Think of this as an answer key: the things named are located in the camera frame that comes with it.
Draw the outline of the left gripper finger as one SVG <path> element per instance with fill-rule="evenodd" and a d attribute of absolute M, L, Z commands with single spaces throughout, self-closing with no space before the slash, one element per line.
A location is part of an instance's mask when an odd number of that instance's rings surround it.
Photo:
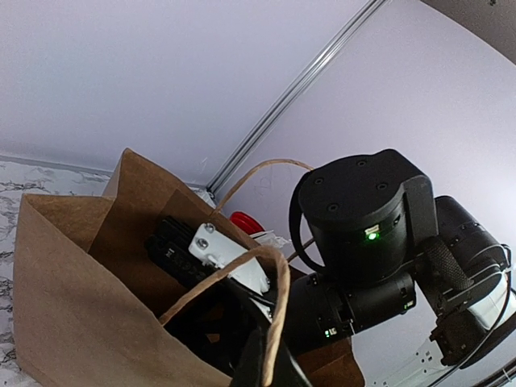
<path fill-rule="evenodd" d="M 238 325 L 229 330 L 229 357 L 233 374 L 230 385 L 252 386 L 310 386 L 282 339 L 271 343 L 271 324 Z"/>

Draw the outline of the brown paper bag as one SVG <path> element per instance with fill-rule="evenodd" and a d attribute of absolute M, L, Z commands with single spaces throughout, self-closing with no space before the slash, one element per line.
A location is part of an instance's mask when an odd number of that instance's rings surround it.
<path fill-rule="evenodd" d="M 22 196 L 14 253 L 21 369 L 44 386 L 227 386 L 159 323 L 184 295 L 144 241 L 165 216 L 256 243 L 166 169 L 127 149 L 100 197 Z"/>

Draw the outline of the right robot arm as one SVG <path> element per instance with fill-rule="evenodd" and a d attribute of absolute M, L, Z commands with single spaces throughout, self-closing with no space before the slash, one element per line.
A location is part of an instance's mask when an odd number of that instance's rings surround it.
<path fill-rule="evenodd" d="M 283 337 L 295 356 L 412 310 L 417 292 L 435 328 L 382 386 L 436 386 L 514 332 L 510 248 L 393 149 L 305 173 L 289 233 L 311 269 L 290 287 Z"/>

